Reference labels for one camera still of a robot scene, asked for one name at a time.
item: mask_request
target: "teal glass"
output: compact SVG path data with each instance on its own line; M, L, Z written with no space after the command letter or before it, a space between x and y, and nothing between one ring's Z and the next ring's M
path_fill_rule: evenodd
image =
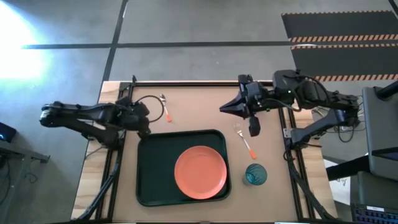
M243 181L246 184L262 185L267 180L267 171L260 164L251 164L246 169Z

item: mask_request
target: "wooden table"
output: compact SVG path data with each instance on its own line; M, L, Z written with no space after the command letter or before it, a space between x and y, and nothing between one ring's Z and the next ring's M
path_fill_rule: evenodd
M118 97L119 85L120 82L104 82L99 102L114 102ZM238 94L236 86L135 87L132 99L137 100L144 95L159 95L160 93L163 93L168 99L167 107L173 121L168 123L164 117L151 123L152 132L164 133L193 129L220 130L227 142L232 191L226 199L219 202L143 207L135 196L136 149L140 139L135 132L130 131L126 134L113 213L114 222L293 222L297 220L289 170L287 163L282 158L284 145L277 110L257 114L262 130L259 136L250 138L247 121L218 111L221 105L232 100ZM159 102L156 100L143 102L151 111L149 119L159 115ZM295 113L295 117L297 127L304 127L313 122L310 110ZM255 161L250 158L242 141L234 132L232 127L234 123L240 123L243 126L244 135L257 154ZM319 144L317 141L311 141L311 143ZM98 147L97 142L90 142L87 153ZM85 161L73 207L73 218L81 215L98 193L105 158L106 149L102 149ZM306 148L303 150L303 158L311 191L326 210L336 217L336 208L320 148ZM260 187L245 186L241 180L244 170L253 162L262 164L269 174L267 182ZM108 211L109 194L110 190L104 200L103 216ZM308 217L305 198L301 190L300 199L304 217Z

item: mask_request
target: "dark green tray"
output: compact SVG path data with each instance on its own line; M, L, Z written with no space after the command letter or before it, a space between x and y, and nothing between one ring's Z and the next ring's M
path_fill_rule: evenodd
M227 179L223 188L214 197L204 200L183 194L174 179L174 166L183 151L193 146L208 146L224 159ZM177 133L151 134L138 144L136 196L147 207L183 203L223 200L231 191L226 143L217 130L184 131Z

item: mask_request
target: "sunlight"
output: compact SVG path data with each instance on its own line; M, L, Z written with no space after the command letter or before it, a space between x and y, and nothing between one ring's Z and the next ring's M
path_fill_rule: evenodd
M21 49L26 43L36 43L29 23L2 1L0 27L0 80L40 78L45 67L43 52Z

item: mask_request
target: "concrete floor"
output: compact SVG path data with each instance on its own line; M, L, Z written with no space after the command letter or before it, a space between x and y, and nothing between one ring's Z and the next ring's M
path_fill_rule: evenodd
M17 192L9 223L67 221L78 187L87 141L65 128L39 124L44 103L95 104L109 49L19 50L21 44L111 43L122 0L0 1L0 121L15 127L15 144L51 155L32 164L39 176ZM391 10L387 0L131 0L119 43L287 41L282 12ZM117 49L110 80L235 80L241 73L271 79L295 68L289 47ZM326 83L361 94L390 81ZM321 140L323 154L348 160L367 151L365 132L348 144L335 134Z

